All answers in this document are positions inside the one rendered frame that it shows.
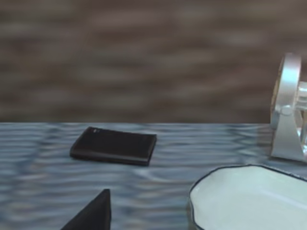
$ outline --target black object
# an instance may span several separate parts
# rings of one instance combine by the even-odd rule
[[[61,230],[110,230],[110,190],[103,190]]]
[[[88,127],[71,148],[70,156],[82,160],[148,166],[157,137]]]

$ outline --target stone wall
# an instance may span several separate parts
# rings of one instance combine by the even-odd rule
[[[303,0],[3,0],[0,120],[268,123]]]

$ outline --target silver metal object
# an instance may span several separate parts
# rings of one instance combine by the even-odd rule
[[[281,62],[271,103],[272,157],[307,162],[307,82],[300,81],[301,58]]]

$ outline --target table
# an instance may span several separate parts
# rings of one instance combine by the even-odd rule
[[[157,134],[150,166],[70,158],[88,126]],[[0,229],[59,230],[105,188],[112,230],[193,229],[188,191],[216,167],[256,163],[307,176],[302,163],[269,158],[271,139],[266,124],[0,123]]]

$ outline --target white dish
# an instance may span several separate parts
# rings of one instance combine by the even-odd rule
[[[307,230],[307,181],[266,166],[218,168],[189,201],[200,230]]]

